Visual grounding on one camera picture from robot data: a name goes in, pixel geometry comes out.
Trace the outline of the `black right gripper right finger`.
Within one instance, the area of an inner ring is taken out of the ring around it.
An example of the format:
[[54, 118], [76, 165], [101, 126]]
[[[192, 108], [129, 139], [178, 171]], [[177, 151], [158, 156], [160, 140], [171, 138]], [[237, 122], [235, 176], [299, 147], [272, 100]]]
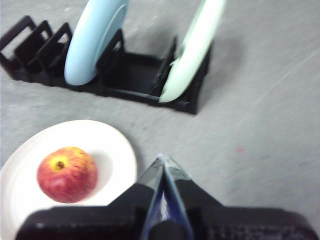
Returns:
[[169, 156], [165, 175], [188, 230], [197, 240], [315, 240], [301, 214], [281, 208], [226, 206], [197, 185]]

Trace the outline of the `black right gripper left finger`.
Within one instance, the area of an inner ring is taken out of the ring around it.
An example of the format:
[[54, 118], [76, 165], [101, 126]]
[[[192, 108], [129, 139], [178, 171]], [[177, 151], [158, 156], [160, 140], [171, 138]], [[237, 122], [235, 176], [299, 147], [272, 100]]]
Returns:
[[124, 240], [139, 238], [163, 174], [157, 158], [108, 205], [59, 206], [30, 214], [17, 240]]

